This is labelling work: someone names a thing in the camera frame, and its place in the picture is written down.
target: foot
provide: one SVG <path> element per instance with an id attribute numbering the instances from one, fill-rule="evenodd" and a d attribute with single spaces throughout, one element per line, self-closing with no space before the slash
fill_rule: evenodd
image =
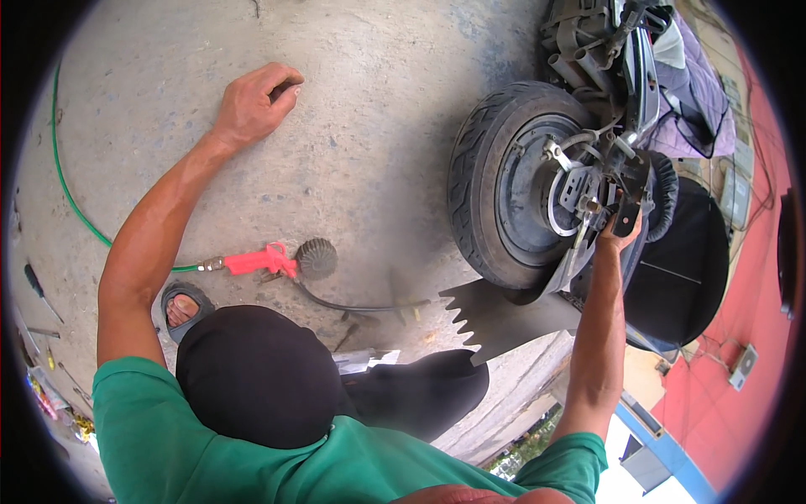
<path id="1" fill-rule="evenodd" d="M 192 319 L 199 311 L 199 305 L 190 297 L 184 294 L 177 294 L 168 301 L 168 325 L 176 327 Z"/>

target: purple cloth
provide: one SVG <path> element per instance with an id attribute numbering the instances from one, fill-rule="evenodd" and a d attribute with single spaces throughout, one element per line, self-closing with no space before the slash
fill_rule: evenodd
<path id="1" fill-rule="evenodd" d="M 716 136 L 710 148 L 694 148 L 681 134 L 686 130 L 665 99 L 661 99 L 659 121 L 645 140 L 643 147 L 675 157 L 712 157 L 733 154 L 736 144 L 736 126 L 728 98 L 720 81 L 714 75 L 708 59 L 703 54 L 700 42 L 691 28 L 677 12 L 673 19 L 683 37 L 686 68 L 677 69 L 659 61 L 655 62 L 658 83 L 674 94 L 682 103 L 697 109 L 704 117 L 711 133 Z"/>

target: concrete floor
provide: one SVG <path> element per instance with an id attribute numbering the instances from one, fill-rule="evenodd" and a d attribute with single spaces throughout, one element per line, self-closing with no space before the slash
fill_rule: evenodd
<path id="1" fill-rule="evenodd" d="M 65 178 L 89 220 L 114 236 L 146 191 L 210 128 L 228 82 L 272 60 L 295 66 L 306 77 L 296 110 L 213 181 L 177 264 L 255 251 L 276 240 L 293 252 L 308 238 L 326 237 L 339 250 L 339 270 L 312 283 L 315 292 L 348 303 L 387 302 L 394 264 L 418 295 L 434 301 L 421 310 L 421 322 L 403 327 L 385 316 L 343 350 L 399 348 L 401 361 L 409 362 L 458 348 L 465 335 L 455 334 L 454 314 L 436 293 L 477 275 L 448 226 L 448 160 L 462 121 L 485 94 L 536 77 L 535 36 L 546 4 L 100 2 L 61 66 L 57 135 Z M 62 195 L 49 132 L 51 98 L 49 85 L 24 149 L 16 198 L 23 232 L 12 250 L 12 287 L 28 325 L 62 333 L 51 343 L 53 354 L 89 391 L 107 249 Z M 64 326 L 27 287 L 26 259 Z M 350 325 L 285 279 L 260 285 L 257 274 L 172 277 L 199 285 L 218 306 L 276 309 L 311 327 L 331 350 Z M 172 369 L 177 346 L 159 311 L 152 313 Z M 528 409 L 570 350 L 567 334 L 544 340 L 493 361 L 484 403 L 435 444 L 465 460 L 494 451 L 489 440 Z M 80 402 L 58 369 L 52 375 L 68 400 Z M 498 441 L 503 446 L 509 439 Z"/>

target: man's arm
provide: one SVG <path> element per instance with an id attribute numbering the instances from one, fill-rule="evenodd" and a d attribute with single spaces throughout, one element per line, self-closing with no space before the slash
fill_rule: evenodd
<path id="1" fill-rule="evenodd" d="M 621 251 L 641 231 L 640 214 L 626 238 L 613 234 L 614 217 L 596 241 L 593 275 L 571 353 L 565 409 L 551 436 L 592 432 L 607 437 L 610 417 L 624 386 L 626 325 L 621 291 Z"/>
<path id="2" fill-rule="evenodd" d="M 98 367 L 125 356 L 165 366 L 151 306 L 177 258 L 190 214 L 225 161 L 280 126 L 304 80 L 296 69 L 269 63 L 229 84 L 213 129 L 123 223 L 98 286 Z"/>

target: sandal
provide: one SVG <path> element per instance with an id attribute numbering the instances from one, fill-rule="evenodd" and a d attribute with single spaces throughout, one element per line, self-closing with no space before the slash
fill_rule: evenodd
<path id="1" fill-rule="evenodd" d="M 174 299 L 178 294 L 184 294 L 188 298 L 193 299 L 199 309 L 190 320 L 176 327 L 171 327 L 168 323 L 168 302 Z M 185 337 L 185 334 L 196 322 L 202 320 L 214 311 L 215 305 L 205 296 L 202 290 L 186 281 L 175 281 L 162 291 L 162 316 L 165 319 L 165 326 L 168 328 L 168 335 L 171 336 L 171 339 L 176 341 L 177 344 L 182 341 L 182 338 Z"/>

